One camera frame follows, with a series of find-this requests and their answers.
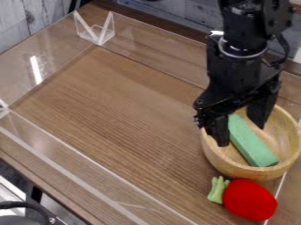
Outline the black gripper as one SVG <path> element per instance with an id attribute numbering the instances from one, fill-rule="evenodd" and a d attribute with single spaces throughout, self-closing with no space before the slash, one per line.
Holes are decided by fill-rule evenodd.
<path id="1" fill-rule="evenodd" d="M 195 99 L 194 120 L 204 127 L 219 147 L 228 145 L 228 115 L 243 106 L 247 118 L 264 128 L 279 90 L 281 66 L 263 61 L 256 54 L 230 53 L 223 32 L 212 31 L 207 39 L 208 86 Z"/>

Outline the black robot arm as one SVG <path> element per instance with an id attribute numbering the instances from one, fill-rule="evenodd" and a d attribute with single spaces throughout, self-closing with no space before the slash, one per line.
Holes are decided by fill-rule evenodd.
<path id="1" fill-rule="evenodd" d="M 293 25 L 289 0 L 218 0 L 223 27 L 207 36 L 208 86 L 195 99 L 194 120 L 220 147 L 228 145 L 228 115 L 247 109 L 262 128 L 276 102 L 283 58 L 264 60 L 267 43 L 290 50 L 283 31 Z"/>

